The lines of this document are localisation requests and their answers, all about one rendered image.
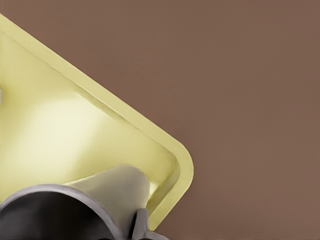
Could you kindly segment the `pale yellow rectangular tray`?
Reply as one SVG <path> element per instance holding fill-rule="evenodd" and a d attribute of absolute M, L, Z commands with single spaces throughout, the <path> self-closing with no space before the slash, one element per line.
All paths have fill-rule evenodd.
<path fill-rule="evenodd" d="M 0 202 L 123 164 L 149 181 L 154 230 L 192 183 L 187 149 L 0 14 Z"/>

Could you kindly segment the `white IKEA cup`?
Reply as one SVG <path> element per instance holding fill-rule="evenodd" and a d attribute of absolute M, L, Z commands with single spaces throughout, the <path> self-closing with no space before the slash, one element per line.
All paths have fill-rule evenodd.
<path fill-rule="evenodd" d="M 37 184 L 0 203 L 0 240 L 126 240 L 150 185 L 131 165 L 66 184 Z"/>

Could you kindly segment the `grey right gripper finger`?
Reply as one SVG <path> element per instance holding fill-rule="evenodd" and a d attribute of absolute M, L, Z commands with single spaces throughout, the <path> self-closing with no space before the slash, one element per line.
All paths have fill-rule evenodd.
<path fill-rule="evenodd" d="M 170 240 L 164 235 L 149 230 L 149 212 L 140 208 L 135 214 L 131 240 Z"/>

